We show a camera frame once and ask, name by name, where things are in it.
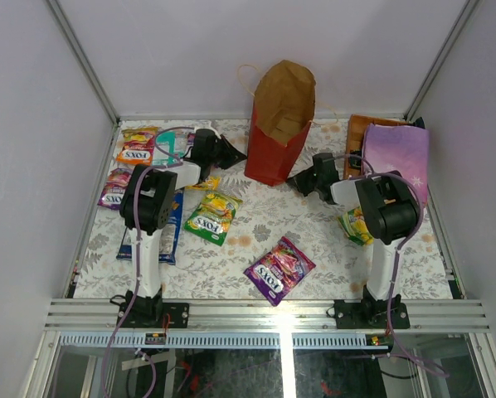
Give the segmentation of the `yellow snack bar wrapper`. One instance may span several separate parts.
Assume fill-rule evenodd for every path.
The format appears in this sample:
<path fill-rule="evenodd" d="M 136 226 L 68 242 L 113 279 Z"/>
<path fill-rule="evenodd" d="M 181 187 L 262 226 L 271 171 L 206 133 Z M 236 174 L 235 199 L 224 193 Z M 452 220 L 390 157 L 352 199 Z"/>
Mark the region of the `yellow snack bar wrapper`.
<path fill-rule="evenodd" d="M 199 190 L 199 191 L 207 191 L 207 190 L 215 190 L 219 187 L 221 182 L 221 177 L 208 177 L 205 181 L 199 182 L 196 185 L 188 186 L 187 189 Z"/>

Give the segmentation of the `teal snack packet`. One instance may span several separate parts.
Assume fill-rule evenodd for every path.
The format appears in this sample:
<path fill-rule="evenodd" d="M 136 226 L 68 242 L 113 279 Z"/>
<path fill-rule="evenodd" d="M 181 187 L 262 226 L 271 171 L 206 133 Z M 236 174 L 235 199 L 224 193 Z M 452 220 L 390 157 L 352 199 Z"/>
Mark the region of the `teal snack packet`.
<path fill-rule="evenodd" d="M 162 133 L 156 139 L 152 164 L 155 166 L 176 164 L 191 146 L 190 129 L 176 129 Z"/>

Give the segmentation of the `yellow green candy bag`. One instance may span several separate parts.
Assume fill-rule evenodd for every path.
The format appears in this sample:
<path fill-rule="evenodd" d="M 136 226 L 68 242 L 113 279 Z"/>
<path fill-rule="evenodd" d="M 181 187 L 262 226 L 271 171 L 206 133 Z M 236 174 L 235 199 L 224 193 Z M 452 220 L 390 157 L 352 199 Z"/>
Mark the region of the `yellow green candy bag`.
<path fill-rule="evenodd" d="M 374 238 L 368 231 L 362 208 L 355 207 L 344 212 L 338 217 L 338 223 L 343 229 L 345 236 L 353 243 L 365 246 L 373 243 Z"/>

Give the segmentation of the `green Fox's candy bag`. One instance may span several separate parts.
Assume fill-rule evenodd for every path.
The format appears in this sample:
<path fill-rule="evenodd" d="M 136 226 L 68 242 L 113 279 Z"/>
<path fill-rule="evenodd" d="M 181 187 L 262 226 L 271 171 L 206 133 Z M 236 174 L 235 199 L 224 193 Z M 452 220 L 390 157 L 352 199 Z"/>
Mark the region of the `green Fox's candy bag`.
<path fill-rule="evenodd" d="M 218 191 L 207 191 L 184 224 L 184 230 L 222 246 L 243 201 Z"/>

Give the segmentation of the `orange Fox's candy bag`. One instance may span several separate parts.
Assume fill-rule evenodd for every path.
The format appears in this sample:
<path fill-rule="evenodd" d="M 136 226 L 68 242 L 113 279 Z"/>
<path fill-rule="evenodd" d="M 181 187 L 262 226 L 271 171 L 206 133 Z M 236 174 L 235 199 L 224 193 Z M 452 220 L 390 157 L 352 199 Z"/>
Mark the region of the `orange Fox's candy bag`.
<path fill-rule="evenodd" d="M 156 127 L 124 129 L 122 131 L 123 143 L 116 161 L 127 165 L 150 166 L 153 161 L 157 133 Z"/>

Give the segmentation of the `red paper bag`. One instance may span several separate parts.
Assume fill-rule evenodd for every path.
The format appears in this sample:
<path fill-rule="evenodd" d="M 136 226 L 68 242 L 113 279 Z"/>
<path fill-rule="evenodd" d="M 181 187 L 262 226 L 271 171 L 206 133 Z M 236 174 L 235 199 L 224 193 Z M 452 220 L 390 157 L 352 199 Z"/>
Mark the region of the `red paper bag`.
<path fill-rule="evenodd" d="M 287 180 L 314 122 L 316 80 L 289 60 L 271 66 L 251 92 L 245 176 L 267 186 Z"/>

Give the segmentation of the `purple Fox's candy bag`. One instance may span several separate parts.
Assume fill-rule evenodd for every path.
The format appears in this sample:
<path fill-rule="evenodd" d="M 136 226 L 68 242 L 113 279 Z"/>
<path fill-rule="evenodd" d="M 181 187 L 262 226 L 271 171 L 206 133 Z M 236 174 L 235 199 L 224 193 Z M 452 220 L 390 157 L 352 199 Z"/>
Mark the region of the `purple Fox's candy bag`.
<path fill-rule="evenodd" d="M 269 252 L 246 268 L 244 275 L 276 307 L 315 268 L 316 264 L 283 236 Z"/>
<path fill-rule="evenodd" d="M 97 205 L 110 210 L 118 210 L 131 175 L 132 171 L 127 168 L 118 167 L 111 171 L 97 201 Z"/>

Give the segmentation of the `blue Doritos chip bag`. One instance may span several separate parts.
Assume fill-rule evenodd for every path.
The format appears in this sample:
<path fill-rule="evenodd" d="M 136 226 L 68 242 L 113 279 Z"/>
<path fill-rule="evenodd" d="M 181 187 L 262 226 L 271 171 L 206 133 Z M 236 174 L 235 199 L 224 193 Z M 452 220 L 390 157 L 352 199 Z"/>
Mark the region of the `blue Doritos chip bag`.
<path fill-rule="evenodd" d="M 183 202 L 184 190 L 176 191 L 173 198 L 173 204 L 171 207 L 167 225 L 163 228 L 159 241 L 159 263 L 165 263 L 169 265 L 176 264 L 176 249 L 182 225 Z M 127 261 L 130 261 L 132 259 L 131 238 L 129 236 L 128 229 L 124 230 L 116 259 Z"/>

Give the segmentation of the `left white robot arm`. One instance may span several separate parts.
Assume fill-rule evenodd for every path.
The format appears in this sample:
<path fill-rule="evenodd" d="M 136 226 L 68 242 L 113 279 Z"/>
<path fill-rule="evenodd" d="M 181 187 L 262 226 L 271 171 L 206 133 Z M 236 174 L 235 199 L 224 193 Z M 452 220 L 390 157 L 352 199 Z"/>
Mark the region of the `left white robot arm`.
<path fill-rule="evenodd" d="M 158 131 L 152 152 L 171 158 L 171 163 L 139 160 L 119 204 L 119 214 L 131 236 L 135 287 L 127 294 L 128 305 L 146 327 L 163 321 L 160 303 L 159 241 L 168 223 L 177 191 L 204 183 L 213 168 L 227 170 L 246 160 L 227 138 L 212 128 L 195 128 L 192 144 L 182 154 L 169 152 L 159 144 L 163 135 L 179 127 Z"/>

